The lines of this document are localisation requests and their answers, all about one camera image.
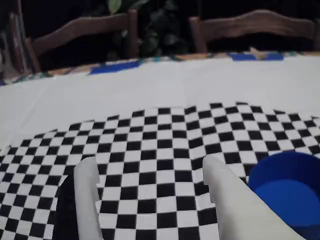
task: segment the wooden chair backrest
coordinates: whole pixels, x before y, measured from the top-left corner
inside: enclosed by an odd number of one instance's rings
[[[138,16],[136,10],[128,13],[102,17],[80,17],[72,20],[56,31],[35,40],[27,38],[29,52],[35,72],[41,71],[38,57],[49,50],[60,47],[78,37],[127,30],[127,57],[138,56]]]
[[[197,53],[207,53],[207,42],[221,38],[271,33],[314,40],[316,31],[311,20],[291,18],[269,10],[254,10],[236,17],[204,21],[191,17],[189,22]]]

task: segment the white square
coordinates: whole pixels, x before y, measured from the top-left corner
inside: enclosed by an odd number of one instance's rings
[[[157,185],[156,184],[146,184],[138,186],[138,199],[156,199],[157,198]]]
[[[137,214],[138,200],[120,200],[118,214]]]
[[[33,222],[38,224],[46,224],[49,219],[50,210],[37,209],[33,216]]]
[[[175,171],[174,170],[161,170],[156,172],[156,183],[157,184],[168,184],[175,182]]]
[[[157,214],[138,214],[136,216],[136,229],[157,229]]]
[[[218,224],[199,226],[201,240],[219,240]]]
[[[156,240],[178,240],[178,228],[159,228],[156,230]]]
[[[112,153],[125,152],[127,150],[127,142],[125,141],[114,141],[111,145]]]
[[[148,173],[157,171],[157,160],[143,160],[140,162],[140,173]]]
[[[139,162],[141,160],[141,151],[126,151],[124,153],[124,161],[125,162]]]
[[[99,213],[99,223],[102,229],[115,229],[117,226],[118,214]]]
[[[32,226],[32,222],[20,220],[18,223],[18,226],[16,228],[16,233],[22,234],[22,235],[29,235],[30,230],[31,230],[31,226]]]
[[[194,196],[195,186],[193,182],[176,182],[175,195],[176,196]]]
[[[245,177],[246,176],[245,169],[244,169],[244,166],[242,165],[242,163],[228,164],[228,167],[238,177]]]
[[[239,152],[239,148],[236,141],[222,141],[220,143],[222,152],[224,153],[234,153]]]
[[[117,201],[120,199],[121,187],[105,187],[102,200]]]
[[[177,199],[176,196],[158,197],[156,199],[156,212],[157,213],[169,213],[177,211]]]
[[[24,207],[28,209],[36,209],[39,203],[40,197],[39,196],[27,196]]]
[[[114,234],[114,240],[136,240],[135,229],[121,229],[116,228]]]
[[[106,174],[107,175],[122,175],[124,173],[124,162],[109,162]]]
[[[160,159],[173,159],[174,150],[172,148],[158,148],[156,150],[156,158]]]
[[[253,151],[240,151],[239,152],[241,162],[243,164],[257,164],[257,156]]]
[[[174,170],[191,170],[191,161],[187,159],[174,159],[173,160],[173,168]]]
[[[156,139],[142,140],[141,150],[153,150],[157,149],[158,142]]]
[[[176,220],[178,228],[198,227],[198,213],[195,210],[177,211]]]
[[[124,173],[122,175],[122,187],[132,187],[132,186],[138,186],[139,185],[139,173]]]

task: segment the green leaf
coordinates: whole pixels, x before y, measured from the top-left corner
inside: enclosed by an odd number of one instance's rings
[[[115,14],[121,7],[121,0],[108,0],[110,14]]]
[[[166,46],[175,45],[177,42],[179,42],[179,38],[172,33],[167,33],[163,38],[163,44]]]

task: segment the blue cup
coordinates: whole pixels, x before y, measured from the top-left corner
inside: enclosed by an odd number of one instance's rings
[[[248,185],[298,234],[320,240],[320,159],[294,151],[268,156]]]

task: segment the blue container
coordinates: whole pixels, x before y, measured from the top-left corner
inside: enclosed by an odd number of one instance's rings
[[[260,161],[249,187],[307,240],[320,240],[320,159],[288,151]]]

